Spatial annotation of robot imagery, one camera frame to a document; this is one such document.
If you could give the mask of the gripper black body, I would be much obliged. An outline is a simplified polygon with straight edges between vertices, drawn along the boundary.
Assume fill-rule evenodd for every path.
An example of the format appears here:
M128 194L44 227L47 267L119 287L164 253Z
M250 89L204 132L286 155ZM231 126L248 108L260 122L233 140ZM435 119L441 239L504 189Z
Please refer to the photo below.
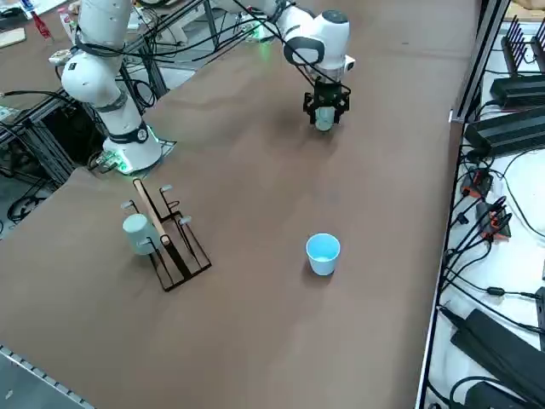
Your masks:
M338 83L316 81L314 84L314 105L316 107L340 107L344 105L344 93Z

